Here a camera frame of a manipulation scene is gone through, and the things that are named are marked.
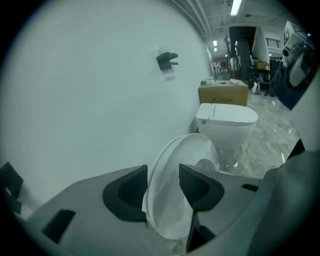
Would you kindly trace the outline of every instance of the ceiling light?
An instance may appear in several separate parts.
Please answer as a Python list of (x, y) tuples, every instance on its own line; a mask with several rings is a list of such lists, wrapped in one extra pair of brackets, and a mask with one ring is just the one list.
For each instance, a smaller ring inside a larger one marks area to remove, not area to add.
[(232, 8), (231, 8), (231, 16), (237, 16), (242, 0), (233, 0)]

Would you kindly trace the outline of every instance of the floor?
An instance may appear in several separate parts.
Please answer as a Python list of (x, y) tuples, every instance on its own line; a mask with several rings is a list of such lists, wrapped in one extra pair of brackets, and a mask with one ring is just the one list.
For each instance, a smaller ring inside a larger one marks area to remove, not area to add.
[[(254, 95), (249, 91), (247, 106), (259, 116), (256, 127), (241, 148), (235, 151), (218, 150), (220, 171), (234, 175), (263, 178), (269, 169), (281, 166), (299, 136), (289, 122), (287, 109), (277, 98)], [(159, 235), (149, 223), (160, 243), (172, 251), (172, 255), (186, 255), (188, 238), (169, 240)]]

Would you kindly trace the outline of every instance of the ceiling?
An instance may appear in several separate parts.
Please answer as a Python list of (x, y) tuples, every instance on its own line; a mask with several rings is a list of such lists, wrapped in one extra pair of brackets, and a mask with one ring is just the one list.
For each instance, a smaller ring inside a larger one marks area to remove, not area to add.
[(282, 31), (286, 22), (301, 25), (279, 0), (242, 0), (237, 16), (231, 16), (233, 0), (170, 0), (180, 8), (207, 42), (214, 56), (226, 54), (225, 47), (213, 51), (212, 41), (223, 43), (229, 27), (266, 27)]

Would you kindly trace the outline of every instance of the toilet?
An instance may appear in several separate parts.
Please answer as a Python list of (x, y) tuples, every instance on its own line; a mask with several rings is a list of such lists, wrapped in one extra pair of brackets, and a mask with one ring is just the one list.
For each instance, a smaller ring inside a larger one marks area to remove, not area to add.
[(231, 151), (248, 141), (259, 117), (246, 106), (202, 103), (195, 118), (199, 133), (217, 150)]

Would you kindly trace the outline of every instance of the marble floor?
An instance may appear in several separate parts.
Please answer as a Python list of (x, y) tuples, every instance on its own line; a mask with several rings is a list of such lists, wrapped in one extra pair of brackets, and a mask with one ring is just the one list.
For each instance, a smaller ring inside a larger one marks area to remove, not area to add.
[(247, 106), (259, 116), (247, 143), (234, 151), (217, 150), (220, 170), (234, 175), (263, 178), (281, 166), (299, 140), (286, 108), (276, 97), (249, 92)]

